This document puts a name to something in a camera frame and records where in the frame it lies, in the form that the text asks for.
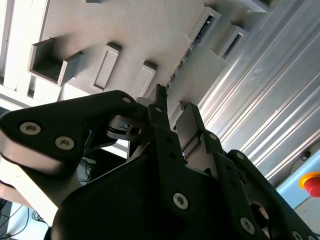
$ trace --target rectangular cutout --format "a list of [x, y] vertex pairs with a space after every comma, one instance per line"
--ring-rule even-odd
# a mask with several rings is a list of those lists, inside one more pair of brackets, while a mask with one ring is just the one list
[[192, 42], [196, 42], [196, 44], [202, 46], [214, 29], [220, 16], [211, 7], [204, 7], [198, 18], [192, 23], [186, 36]]
[[247, 36], [247, 32], [239, 26], [231, 25], [221, 40], [213, 47], [213, 52], [219, 57], [229, 62], [239, 50]]
[[98, 89], [103, 91], [106, 88], [110, 75], [116, 65], [120, 50], [120, 46], [111, 43], [104, 46], [104, 51], [99, 61], [99, 68], [93, 83]]
[[232, 41], [232, 43], [230, 44], [230, 46], [227, 48], [227, 50], [225, 51], [225, 53], [223, 54], [222, 58], [224, 60], [227, 59], [227, 57], [229, 56], [229, 54], [231, 53], [231, 51], [235, 48], [235, 46], [237, 45], [237, 43], [239, 42], [240, 38], [242, 36], [240, 34], [237, 34], [235, 36], [235, 39]]

